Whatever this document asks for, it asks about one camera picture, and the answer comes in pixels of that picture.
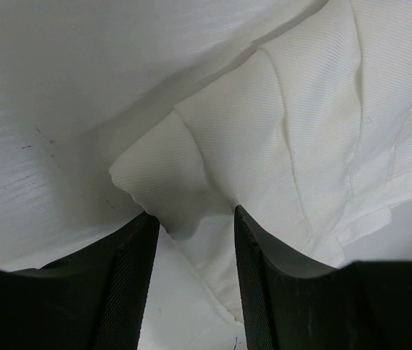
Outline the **white pleated skirt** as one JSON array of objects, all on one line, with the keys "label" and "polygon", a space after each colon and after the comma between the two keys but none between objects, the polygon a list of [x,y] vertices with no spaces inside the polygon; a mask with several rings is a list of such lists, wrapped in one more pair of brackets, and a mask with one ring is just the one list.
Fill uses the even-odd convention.
[{"label": "white pleated skirt", "polygon": [[412,201],[412,1],[327,2],[177,104],[109,173],[238,321],[237,206],[339,266]]}]

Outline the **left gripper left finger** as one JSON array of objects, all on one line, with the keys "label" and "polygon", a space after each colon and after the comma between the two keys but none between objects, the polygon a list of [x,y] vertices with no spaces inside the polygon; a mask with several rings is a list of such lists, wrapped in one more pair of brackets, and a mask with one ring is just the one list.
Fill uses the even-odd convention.
[{"label": "left gripper left finger", "polygon": [[136,349],[159,229],[143,213],[42,268],[0,270],[0,349]]}]

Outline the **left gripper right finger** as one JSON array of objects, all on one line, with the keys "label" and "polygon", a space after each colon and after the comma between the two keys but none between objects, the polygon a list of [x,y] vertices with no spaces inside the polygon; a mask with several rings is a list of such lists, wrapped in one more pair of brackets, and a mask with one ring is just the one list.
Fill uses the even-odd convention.
[{"label": "left gripper right finger", "polygon": [[412,349],[412,262],[332,268],[234,213],[249,349]]}]

